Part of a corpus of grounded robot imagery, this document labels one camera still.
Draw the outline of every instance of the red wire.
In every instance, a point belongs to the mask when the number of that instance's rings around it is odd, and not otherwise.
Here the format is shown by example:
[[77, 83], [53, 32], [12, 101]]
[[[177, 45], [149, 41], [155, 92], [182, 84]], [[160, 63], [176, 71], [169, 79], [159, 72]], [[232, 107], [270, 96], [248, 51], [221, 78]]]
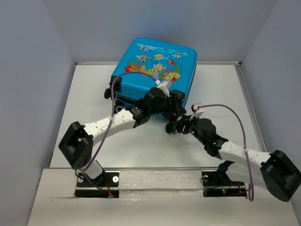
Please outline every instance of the red wire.
[[108, 182], [108, 179], [106, 178], [104, 182], [105, 182], [105, 185], [107, 186], [107, 189], [108, 189], [108, 195], [111, 195], [112, 197], [114, 197], [114, 196], [111, 194], [111, 191], [110, 191], [110, 189], [109, 189], [109, 182]]
[[238, 188], [239, 188], [239, 193], [241, 193], [241, 188], [240, 188], [240, 185], [239, 185], [239, 182], [236, 181], [237, 185], [238, 185]]

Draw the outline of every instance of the white connector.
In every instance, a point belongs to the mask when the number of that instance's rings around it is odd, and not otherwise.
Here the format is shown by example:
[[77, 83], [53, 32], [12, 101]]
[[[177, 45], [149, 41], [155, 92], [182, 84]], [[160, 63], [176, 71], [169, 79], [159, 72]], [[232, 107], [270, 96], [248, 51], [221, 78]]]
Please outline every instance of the white connector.
[[172, 84], [171, 80], [163, 81], [157, 86], [157, 88], [161, 89], [166, 96], [169, 96], [169, 88]]
[[87, 174], [91, 179], [95, 179], [99, 175], [103, 173], [102, 166], [98, 163], [97, 160], [94, 160], [88, 169], [85, 170], [85, 174]]
[[196, 103], [191, 107], [193, 115], [190, 117], [190, 120], [192, 120], [193, 118], [199, 118], [205, 112], [205, 110], [199, 108], [199, 106], [202, 106], [202, 103]]

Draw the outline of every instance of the blue suitcase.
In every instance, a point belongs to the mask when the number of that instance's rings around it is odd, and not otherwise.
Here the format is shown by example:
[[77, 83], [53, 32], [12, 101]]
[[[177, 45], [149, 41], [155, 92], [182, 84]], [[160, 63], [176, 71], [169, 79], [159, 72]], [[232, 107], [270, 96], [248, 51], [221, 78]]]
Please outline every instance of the blue suitcase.
[[[115, 76], [124, 72], [144, 72], [161, 81], [172, 80], [170, 90], [175, 89], [185, 93], [183, 103], [185, 105], [196, 69], [196, 60], [197, 53], [192, 48], [137, 38], [114, 70], [110, 85]], [[126, 74], [121, 78], [120, 84], [114, 87], [114, 92], [117, 94], [115, 112], [143, 98], [150, 88], [157, 86], [154, 80], [138, 73]], [[106, 89], [104, 97], [106, 99], [111, 97], [110, 89]]]

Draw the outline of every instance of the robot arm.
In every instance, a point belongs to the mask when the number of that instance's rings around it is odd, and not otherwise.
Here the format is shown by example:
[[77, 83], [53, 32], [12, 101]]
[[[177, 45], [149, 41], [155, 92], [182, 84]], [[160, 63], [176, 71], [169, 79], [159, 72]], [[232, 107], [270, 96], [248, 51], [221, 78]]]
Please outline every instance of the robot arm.
[[81, 125], [72, 123], [63, 136], [59, 149], [74, 170], [84, 170], [95, 179], [103, 173], [101, 165], [94, 160], [90, 164], [92, 148], [104, 137], [126, 129], [133, 129], [148, 122], [154, 114], [161, 114], [167, 119], [176, 119], [186, 111], [182, 106], [185, 95], [177, 90], [168, 91], [170, 82], [162, 82], [151, 88], [144, 98], [134, 101], [130, 106], [100, 121]]
[[[170, 121], [167, 127], [172, 125], [178, 133], [192, 134], [209, 155], [225, 160], [217, 170], [219, 178], [250, 183], [244, 148], [217, 135], [211, 120], [199, 118], [204, 110], [196, 108], [197, 105], [192, 106], [193, 115]], [[301, 173], [292, 161], [278, 150], [267, 153], [248, 149], [247, 152], [254, 185], [266, 188], [276, 198], [288, 202], [301, 185]]]

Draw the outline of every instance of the coral print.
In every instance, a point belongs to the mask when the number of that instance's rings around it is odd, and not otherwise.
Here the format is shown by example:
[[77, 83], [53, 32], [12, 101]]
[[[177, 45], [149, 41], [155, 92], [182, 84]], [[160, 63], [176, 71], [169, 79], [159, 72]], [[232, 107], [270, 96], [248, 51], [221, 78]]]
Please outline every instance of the coral print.
[[126, 72], [143, 72], [159, 80], [172, 80], [173, 82], [179, 80], [182, 67], [177, 59], [187, 56], [187, 53], [141, 43], [138, 43], [137, 46], [141, 54], [136, 55], [134, 59], [128, 62], [125, 67]]

